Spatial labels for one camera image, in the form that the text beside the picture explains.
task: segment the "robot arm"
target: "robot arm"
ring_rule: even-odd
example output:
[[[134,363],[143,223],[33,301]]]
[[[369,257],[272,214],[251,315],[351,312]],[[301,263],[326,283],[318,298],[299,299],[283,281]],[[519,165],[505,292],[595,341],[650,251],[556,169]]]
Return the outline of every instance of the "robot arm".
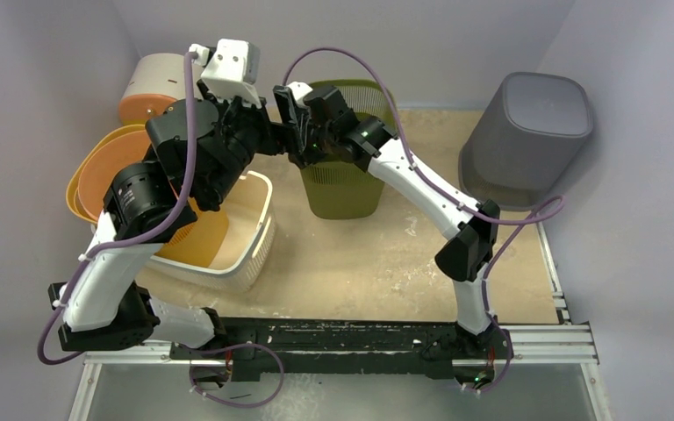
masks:
[[[255,153],[288,154],[300,168],[330,153],[384,180],[425,212],[447,239],[435,260],[455,285],[458,326],[470,335],[490,330],[480,279],[491,258],[496,226],[473,218],[439,195],[410,167],[396,134],[378,118],[359,121],[334,87],[312,90],[303,83],[276,86],[282,123],[269,121],[264,98],[254,88],[259,52],[244,41],[222,39],[216,51],[192,46],[206,64],[195,102],[197,162],[190,197],[202,211],[217,211]],[[158,225],[176,202],[185,168],[186,107],[173,103],[147,122],[152,142],[147,158],[120,171],[104,199],[90,248],[127,239]],[[494,203],[479,204],[414,158],[431,182],[469,207],[497,218]],[[146,244],[95,256],[63,313],[61,345],[66,351],[109,351],[161,339],[198,348],[223,331],[213,309],[187,309],[164,303],[134,283],[135,275],[174,232],[194,222],[188,206],[161,236]],[[61,285],[50,289],[53,301]]]

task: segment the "green basket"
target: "green basket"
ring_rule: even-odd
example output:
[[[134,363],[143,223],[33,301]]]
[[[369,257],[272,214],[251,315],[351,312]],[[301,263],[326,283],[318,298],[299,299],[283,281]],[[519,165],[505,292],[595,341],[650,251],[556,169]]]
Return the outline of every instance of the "green basket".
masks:
[[[389,103],[375,82],[346,79],[309,85],[312,88],[333,85],[359,119],[373,115],[387,125],[396,126]],[[324,219],[365,218],[376,211],[384,190],[384,182],[362,172],[354,164],[339,161],[336,156],[302,169],[301,179],[313,214]]]

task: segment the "cylindrical container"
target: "cylindrical container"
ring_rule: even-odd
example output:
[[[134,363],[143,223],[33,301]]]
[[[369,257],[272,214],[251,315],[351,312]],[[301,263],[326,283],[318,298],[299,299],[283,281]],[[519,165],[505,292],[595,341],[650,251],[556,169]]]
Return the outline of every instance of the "cylindrical container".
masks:
[[[375,82],[354,79],[309,85],[312,88],[333,85],[359,119],[372,115],[391,127],[396,126],[389,101]],[[376,211],[384,191],[384,182],[335,156],[302,169],[301,179],[313,214],[324,219],[365,218]]]
[[[151,117],[161,115],[174,101],[184,98],[184,57],[180,54],[159,53],[143,57],[135,67],[118,113],[123,125],[142,125]],[[193,64],[195,82],[203,68]],[[197,86],[195,97],[201,97]]]

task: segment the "gray wall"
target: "gray wall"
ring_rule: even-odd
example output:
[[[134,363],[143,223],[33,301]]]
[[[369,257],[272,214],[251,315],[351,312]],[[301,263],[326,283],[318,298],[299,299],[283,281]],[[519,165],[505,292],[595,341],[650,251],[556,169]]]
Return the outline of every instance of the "gray wall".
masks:
[[[269,95],[308,48],[340,46],[374,66],[400,105],[480,108],[502,78],[535,70],[574,0],[115,0],[142,54],[246,39]],[[303,82],[365,77],[348,58],[312,56]]]
[[[618,419],[674,420],[674,1],[578,0],[540,70],[588,91],[598,134],[548,223]]]
[[[110,0],[0,0],[0,420],[65,419],[73,402],[81,365],[35,355],[47,285],[68,279],[91,235],[63,193],[118,126],[137,60]]]

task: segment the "wooden table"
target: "wooden table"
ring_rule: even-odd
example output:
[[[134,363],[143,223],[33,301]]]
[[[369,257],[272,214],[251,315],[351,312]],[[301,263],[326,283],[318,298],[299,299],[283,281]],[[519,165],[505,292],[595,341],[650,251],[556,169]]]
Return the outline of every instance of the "wooden table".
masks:
[[[412,150],[458,184],[458,153],[479,111],[402,111]],[[451,281],[435,266],[445,239],[396,190],[386,186],[367,218],[329,221],[308,206],[298,169],[283,157],[257,156],[249,169],[274,186],[277,233],[259,279],[227,294],[144,269],[138,282],[171,303],[208,306],[227,317],[452,321]],[[524,214],[503,212],[504,218]],[[500,226],[498,246],[512,227]],[[548,272],[535,226],[526,227],[490,276],[503,323],[556,324]]]

